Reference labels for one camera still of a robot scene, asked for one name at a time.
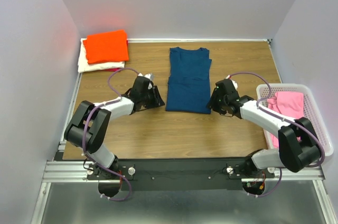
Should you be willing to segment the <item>blue Mickey print t-shirt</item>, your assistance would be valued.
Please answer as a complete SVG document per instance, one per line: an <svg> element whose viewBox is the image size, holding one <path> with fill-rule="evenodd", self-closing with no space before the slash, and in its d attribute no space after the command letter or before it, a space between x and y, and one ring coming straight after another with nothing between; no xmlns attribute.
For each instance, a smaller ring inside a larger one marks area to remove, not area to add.
<svg viewBox="0 0 338 224"><path fill-rule="evenodd" d="M166 111L211 114L206 107L211 96L211 63L210 51L206 48L170 48Z"/></svg>

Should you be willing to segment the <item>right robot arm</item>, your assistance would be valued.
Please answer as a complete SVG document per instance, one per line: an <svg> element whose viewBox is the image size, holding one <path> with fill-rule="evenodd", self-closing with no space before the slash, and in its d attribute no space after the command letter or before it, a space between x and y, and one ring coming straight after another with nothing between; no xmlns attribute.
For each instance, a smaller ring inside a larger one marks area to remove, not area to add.
<svg viewBox="0 0 338 224"><path fill-rule="evenodd" d="M245 157L241 168L248 177L253 178L270 167L297 173L305 167L321 165L325 159L324 149L309 119L284 116L247 95L239 96L231 79L215 84L207 108L220 115L230 114L250 121L277 137L277 148L258 150Z"/></svg>

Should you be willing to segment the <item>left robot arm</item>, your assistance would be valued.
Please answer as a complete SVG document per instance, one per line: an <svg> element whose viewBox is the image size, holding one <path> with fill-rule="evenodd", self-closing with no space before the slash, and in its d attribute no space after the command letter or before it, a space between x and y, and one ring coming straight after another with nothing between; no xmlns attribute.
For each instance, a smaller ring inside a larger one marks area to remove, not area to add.
<svg viewBox="0 0 338 224"><path fill-rule="evenodd" d="M118 173L118 157L104 145L109 123L121 116L164 105L153 75L140 73L133 86L116 99L97 103L82 101L64 131L64 139L96 162L105 179L112 179Z"/></svg>

